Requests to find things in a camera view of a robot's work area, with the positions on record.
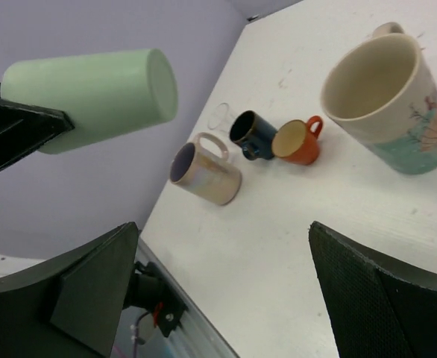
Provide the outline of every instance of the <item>wall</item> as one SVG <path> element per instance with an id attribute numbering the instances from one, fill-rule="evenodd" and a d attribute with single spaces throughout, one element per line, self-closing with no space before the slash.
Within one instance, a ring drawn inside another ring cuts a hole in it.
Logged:
<path id="1" fill-rule="evenodd" d="M 269 15 L 275 11 L 281 10 L 290 5 L 296 4 L 301 0 L 229 0 L 230 3 L 235 6 L 245 18 L 251 16 Z"/>
<path id="2" fill-rule="evenodd" d="M 168 124 L 0 173 L 0 252 L 49 258 L 122 222 L 143 226 L 245 23 L 225 0 L 0 1 L 0 79 L 18 60 L 158 47 L 180 93 Z M 127 352 L 135 313 L 119 326 Z"/>

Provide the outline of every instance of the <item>white mug handle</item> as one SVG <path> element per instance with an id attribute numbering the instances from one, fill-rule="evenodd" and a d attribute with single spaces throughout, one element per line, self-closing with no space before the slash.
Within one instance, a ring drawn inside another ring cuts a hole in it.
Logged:
<path id="1" fill-rule="evenodd" d="M 215 145 L 218 146 L 218 148 L 220 149 L 221 152 L 221 158 L 223 160 L 228 160 L 229 157 L 229 152 L 228 152 L 228 148 L 225 145 L 225 143 L 223 143 L 219 138 L 217 138 L 216 136 L 214 136 L 213 134 L 210 133 L 206 133 L 206 132 L 201 132 L 199 134 L 197 134 L 194 139 L 193 142 L 196 145 L 199 145 L 200 147 L 202 147 L 201 145 L 201 139 L 208 139 L 209 141 L 211 141 L 212 143 L 214 143 Z"/>
<path id="2" fill-rule="evenodd" d="M 372 37 L 379 37 L 387 34 L 404 34 L 404 30 L 397 22 L 387 22 L 376 28 Z"/>

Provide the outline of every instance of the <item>dark blue mug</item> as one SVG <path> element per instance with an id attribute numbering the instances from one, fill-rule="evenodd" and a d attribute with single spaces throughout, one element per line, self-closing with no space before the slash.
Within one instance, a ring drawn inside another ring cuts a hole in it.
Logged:
<path id="1" fill-rule="evenodd" d="M 274 158 L 271 142 L 277 129 L 256 114 L 247 110 L 237 117 L 230 129 L 229 138 L 237 144 L 248 160 Z"/>

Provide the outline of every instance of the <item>tabletop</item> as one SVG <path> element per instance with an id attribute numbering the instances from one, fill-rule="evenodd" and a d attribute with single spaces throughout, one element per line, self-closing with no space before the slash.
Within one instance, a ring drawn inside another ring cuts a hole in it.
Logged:
<path id="1" fill-rule="evenodd" d="M 418 38 L 437 82 L 437 2 L 304 0 L 245 28 L 191 136 L 221 102 L 277 128 L 324 117 L 327 73 L 389 21 Z M 338 356 L 308 244 L 315 220 L 437 273 L 437 169 L 400 175 L 328 119 L 320 146 L 309 167 L 237 157 L 242 188 L 224 207 L 167 183 L 142 233 L 243 358 Z"/>

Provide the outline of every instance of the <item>mug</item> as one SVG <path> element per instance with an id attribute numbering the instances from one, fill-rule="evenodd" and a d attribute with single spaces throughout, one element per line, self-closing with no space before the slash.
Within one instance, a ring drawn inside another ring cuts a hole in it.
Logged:
<path id="1" fill-rule="evenodd" d="M 202 147 L 201 139 L 215 143 L 221 156 Z M 227 146 L 219 138 L 209 133 L 199 133 L 175 156 L 169 179 L 173 184 L 214 204 L 228 204 L 242 184 L 242 173 L 227 162 L 228 156 Z"/>
<path id="2" fill-rule="evenodd" d="M 274 158 L 271 141 L 277 129 L 252 110 L 242 113 L 232 125 L 229 138 L 248 160 Z"/>
<path id="3" fill-rule="evenodd" d="M 306 123 L 299 119 L 286 123 L 273 138 L 273 154 L 287 162 L 308 166 L 320 155 L 318 136 L 322 129 L 320 116 L 313 116 Z"/>
<path id="4" fill-rule="evenodd" d="M 1 97 L 66 112 L 75 129 L 39 151 L 57 154 L 172 120 L 177 84 L 158 49 L 14 63 Z"/>
<path id="5" fill-rule="evenodd" d="M 437 167 L 437 87 L 421 47 L 395 22 L 345 55 L 321 106 L 336 124 L 404 174 Z"/>

